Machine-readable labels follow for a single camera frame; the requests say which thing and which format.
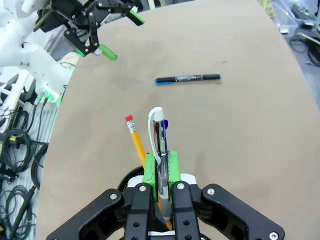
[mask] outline black marker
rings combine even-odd
[[[169,76],[169,77],[158,77],[154,80],[155,84],[172,84],[180,82],[193,82],[202,80],[219,80],[220,74],[201,74],[201,75],[188,75],[188,76]]]

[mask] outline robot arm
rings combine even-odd
[[[37,94],[49,85],[57,97],[64,91],[63,86],[68,84],[72,72],[56,62],[41,46],[24,43],[37,19],[36,12],[25,18],[16,18],[11,13],[0,15],[0,22],[4,24],[0,28],[0,67],[17,66],[27,70],[36,79]]]

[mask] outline brown table surface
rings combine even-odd
[[[256,0],[205,0],[141,15],[140,27],[123,18],[99,29],[116,61],[91,54],[77,64],[45,159],[36,239],[140,164],[124,116],[133,115],[150,152],[148,113],[161,106],[182,173],[202,188],[223,186],[281,225],[287,240],[318,240],[319,113],[263,8]],[[154,83],[215,73],[221,84]],[[225,239],[204,224],[200,230]]]

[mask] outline cardboard surface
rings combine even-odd
[[[99,29],[116,61],[89,55],[77,64],[45,159],[36,239],[140,164],[125,115],[133,115],[145,151],[152,151],[147,120],[157,106],[182,173],[195,175],[202,188],[221,185],[281,225],[288,240],[318,239],[319,113],[263,8],[256,0],[205,0],[142,16],[140,27],[124,18]],[[217,73],[221,84],[154,83]],[[225,239],[203,224],[200,230]]]

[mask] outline white pen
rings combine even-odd
[[[148,131],[151,148],[158,169],[158,191],[161,203],[161,213],[165,221],[171,219],[171,204],[169,202],[168,157],[166,126],[162,107],[153,108],[148,115]]]

